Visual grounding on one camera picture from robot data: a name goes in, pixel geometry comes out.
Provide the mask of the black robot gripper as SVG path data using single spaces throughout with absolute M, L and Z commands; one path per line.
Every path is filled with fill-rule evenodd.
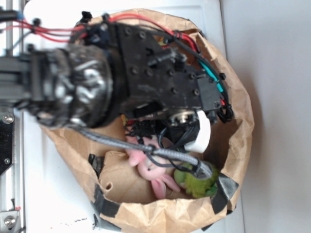
M 199 132 L 197 111 L 216 121 L 221 112 L 223 89 L 208 62 L 195 54 L 202 65 L 187 64 L 178 48 L 162 48 L 156 31 L 116 22 L 88 26 L 85 43 L 102 51 L 109 65 L 113 90 L 105 116 L 89 127 L 109 124 L 117 115 L 127 117 L 129 137 L 146 143 L 156 138 L 170 140 L 172 150 L 185 150 Z

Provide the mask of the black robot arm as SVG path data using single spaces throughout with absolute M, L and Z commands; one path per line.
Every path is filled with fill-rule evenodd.
M 156 120 L 171 128 L 217 121 L 225 89 L 209 62 L 193 49 L 187 63 L 180 34 L 117 22 L 82 26 L 72 35 L 83 44 L 33 50 L 0 59 L 0 103 L 25 109 L 49 128 L 97 128 L 119 115 Z

